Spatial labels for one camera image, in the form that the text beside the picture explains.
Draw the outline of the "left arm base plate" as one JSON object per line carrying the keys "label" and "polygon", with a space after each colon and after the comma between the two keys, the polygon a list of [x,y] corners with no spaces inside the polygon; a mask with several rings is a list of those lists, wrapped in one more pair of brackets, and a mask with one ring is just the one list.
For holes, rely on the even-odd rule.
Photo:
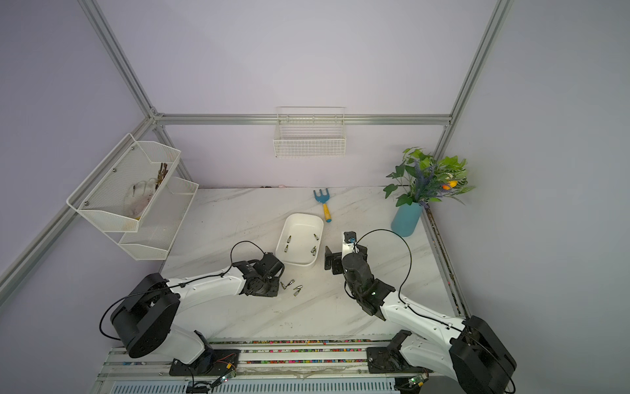
{"label": "left arm base plate", "polygon": [[234,371],[239,363],[241,351],[237,349],[214,349],[205,351],[191,364],[173,361],[169,375],[174,377],[224,376]]}

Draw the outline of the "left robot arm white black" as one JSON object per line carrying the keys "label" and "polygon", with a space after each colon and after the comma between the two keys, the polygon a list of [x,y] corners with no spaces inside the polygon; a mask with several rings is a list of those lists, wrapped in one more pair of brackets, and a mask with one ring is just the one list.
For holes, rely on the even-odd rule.
{"label": "left robot arm white black", "polygon": [[149,274],[130,295],[114,304],[110,322],[132,359],[168,356],[185,366],[210,369],[218,362],[199,331],[175,325],[180,312],[228,296],[277,296],[285,265],[272,253],[228,269],[189,278]]}

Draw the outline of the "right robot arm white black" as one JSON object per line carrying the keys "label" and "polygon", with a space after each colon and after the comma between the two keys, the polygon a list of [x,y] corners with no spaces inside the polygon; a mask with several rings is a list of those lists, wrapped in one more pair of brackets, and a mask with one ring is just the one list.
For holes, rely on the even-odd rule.
{"label": "right robot arm white black", "polygon": [[375,278],[363,246],[326,250],[324,268],[343,275],[346,292],[363,312],[401,327],[386,346],[367,350],[370,373],[410,375],[404,392],[419,392],[431,372],[453,379],[467,393],[516,391],[517,363],[482,318],[449,317],[405,299]]}

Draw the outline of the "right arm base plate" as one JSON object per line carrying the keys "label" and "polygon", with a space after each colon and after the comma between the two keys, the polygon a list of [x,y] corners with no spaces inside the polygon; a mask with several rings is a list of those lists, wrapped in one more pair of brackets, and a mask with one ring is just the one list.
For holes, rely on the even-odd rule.
{"label": "right arm base plate", "polygon": [[390,351],[387,347],[369,347],[366,353],[370,374],[431,373],[431,369],[409,364],[398,350]]}

